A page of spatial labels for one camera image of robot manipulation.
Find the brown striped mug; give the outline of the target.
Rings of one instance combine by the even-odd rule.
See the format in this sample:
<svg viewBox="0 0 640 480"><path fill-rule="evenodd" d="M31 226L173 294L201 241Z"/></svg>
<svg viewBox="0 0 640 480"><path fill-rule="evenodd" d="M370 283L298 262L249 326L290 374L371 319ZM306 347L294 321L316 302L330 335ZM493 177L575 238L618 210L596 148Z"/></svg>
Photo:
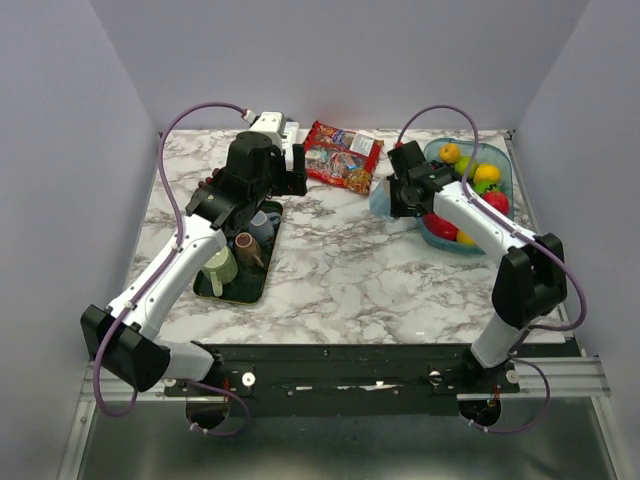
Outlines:
<svg viewBox="0 0 640 480"><path fill-rule="evenodd" d="M265 268L261 247L250 233L239 233L234 240L234 249L236 260L244 267Z"/></svg>

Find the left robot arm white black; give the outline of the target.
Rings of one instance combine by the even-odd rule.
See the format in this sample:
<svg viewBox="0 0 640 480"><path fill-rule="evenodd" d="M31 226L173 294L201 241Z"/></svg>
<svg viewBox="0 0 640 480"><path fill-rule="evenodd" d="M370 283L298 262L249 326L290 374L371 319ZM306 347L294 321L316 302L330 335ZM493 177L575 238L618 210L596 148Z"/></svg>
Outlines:
<svg viewBox="0 0 640 480"><path fill-rule="evenodd" d="M264 133L244 131L229 145L225 165L199 183L174 236L143 273L100 308L89 306L80 324L88 353L137 392L163 379L187 380L201 395L222 380L215 357L195 343L162 344L157 336L167 314L197 272L244 229L273 196L307 192L305 152L292 147L293 162Z"/></svg>

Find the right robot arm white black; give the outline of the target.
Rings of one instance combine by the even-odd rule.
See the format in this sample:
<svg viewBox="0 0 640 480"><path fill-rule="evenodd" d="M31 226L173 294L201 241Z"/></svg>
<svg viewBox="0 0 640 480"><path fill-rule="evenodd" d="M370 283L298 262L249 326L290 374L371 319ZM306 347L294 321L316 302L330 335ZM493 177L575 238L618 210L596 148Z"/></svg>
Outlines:
<svg viewBox="0 0 640 480"><path fill-rule="evenodd" d="M489 205L449 167L433 169L418 143L388 152L393 174L384 181L390 215L421 217L430 213L468 234L496 264L491 294L494 313L471 344L473 359L460 367L460 379L480 392L496 380L503 364L532 321L549 314L567 296L567 280L556 264L564 258L553 234L539 236Z"/></svg>

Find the light blue mug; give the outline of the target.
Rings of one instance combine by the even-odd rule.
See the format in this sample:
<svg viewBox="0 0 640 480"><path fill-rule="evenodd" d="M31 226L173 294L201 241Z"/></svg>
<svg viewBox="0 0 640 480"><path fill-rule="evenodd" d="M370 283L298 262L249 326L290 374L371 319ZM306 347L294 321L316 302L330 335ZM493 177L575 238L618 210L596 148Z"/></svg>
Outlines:
<svg viewBox="0 0 640 480"><path fill-rule="evenodd" d="M384 178L370 193L369 209L371 213L387 222L397 221L398 217L392 214L392 199L391 181Z"/></svg>

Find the light green mug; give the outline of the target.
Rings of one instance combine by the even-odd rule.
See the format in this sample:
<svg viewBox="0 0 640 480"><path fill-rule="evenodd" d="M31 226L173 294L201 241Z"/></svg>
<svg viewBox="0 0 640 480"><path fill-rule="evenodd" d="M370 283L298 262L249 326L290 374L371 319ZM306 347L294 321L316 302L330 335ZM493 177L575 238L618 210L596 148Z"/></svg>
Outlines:
<svg viewBox="0 0 640 480"><path fill-rule="evenodd" d="M201 272L210 282L213 295L221 297L224 286L231 283L238 274L238 265L231 249L225 246L201 267Z"/></svg>

